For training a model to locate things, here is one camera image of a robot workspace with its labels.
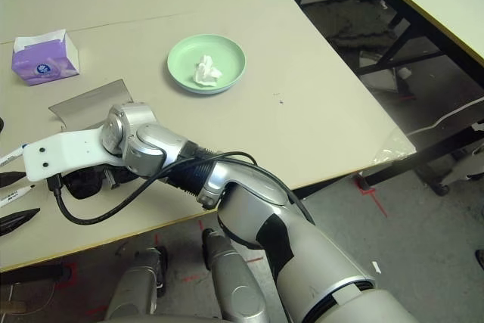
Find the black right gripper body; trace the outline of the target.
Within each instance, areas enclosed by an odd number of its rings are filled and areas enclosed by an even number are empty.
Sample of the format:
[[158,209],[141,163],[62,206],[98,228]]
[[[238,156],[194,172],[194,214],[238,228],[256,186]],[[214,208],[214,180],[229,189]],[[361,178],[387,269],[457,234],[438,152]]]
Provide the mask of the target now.
[[110,189],[118,188],[120,185],[138,178],[136,174],[123,166],[106,166],[104,168],[104,177]]

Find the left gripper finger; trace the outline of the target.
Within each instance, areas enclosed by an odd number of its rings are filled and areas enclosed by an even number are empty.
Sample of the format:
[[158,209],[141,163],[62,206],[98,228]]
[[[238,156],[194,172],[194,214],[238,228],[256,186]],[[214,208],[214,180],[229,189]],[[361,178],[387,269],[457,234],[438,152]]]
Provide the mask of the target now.
[[13,232],[21,225],[31,220],[38,212],[39,208],[23,210],[1,217],[1,236]]
[[26,176],[25,172],[11,171],[0,173],[0,188],[5,188],[15,182],[23,179]]

